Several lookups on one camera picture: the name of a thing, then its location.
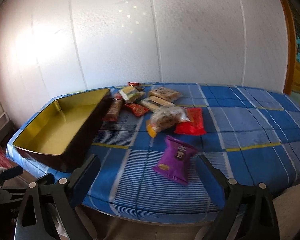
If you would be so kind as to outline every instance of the purple snack bag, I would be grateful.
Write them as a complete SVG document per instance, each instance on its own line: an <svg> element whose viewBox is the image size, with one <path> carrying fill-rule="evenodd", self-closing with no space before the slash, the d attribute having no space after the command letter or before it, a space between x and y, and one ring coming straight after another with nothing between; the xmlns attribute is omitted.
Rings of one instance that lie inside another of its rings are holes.
<svg viewBox="0 0 300 240"><path fill-rule="evenodd" d="M173 181L183 185L188 185L188 167L190 158L198 150L192 145L173 138L170 135L166 137L167 148L164 151L157 166L152 169Z"/></svg>

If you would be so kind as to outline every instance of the blue plaid tablecloth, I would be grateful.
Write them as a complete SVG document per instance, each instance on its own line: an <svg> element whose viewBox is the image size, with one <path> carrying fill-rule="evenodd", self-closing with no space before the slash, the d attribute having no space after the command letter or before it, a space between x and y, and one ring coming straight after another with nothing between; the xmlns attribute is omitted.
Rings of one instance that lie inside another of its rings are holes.
<svg viewBox="0 0 300 240"><path fill-rule="evenodd" d="M150 113L137 118L122 110L118 122L103 123L88 152L100 158L101 170L83 204L110 215L147 222L214 220L218 208L211 203L195 171L194 159L188 186L152 170L164 152L167 134L195 146L227 178L241 184L265 182L273 193L278 193L300 178L300 107L286 95L207 84L151 83L143 87L148 92L160 86L182 93L176 105L202 108L207 134L178 135L170 129L152 139L146 132ZM115 93L120 87L110 89ZM9 141L7 157L37 178L47 173L56 180L68 177L36 160L22 158L13 147L16 137L38 113Z"/></svg>

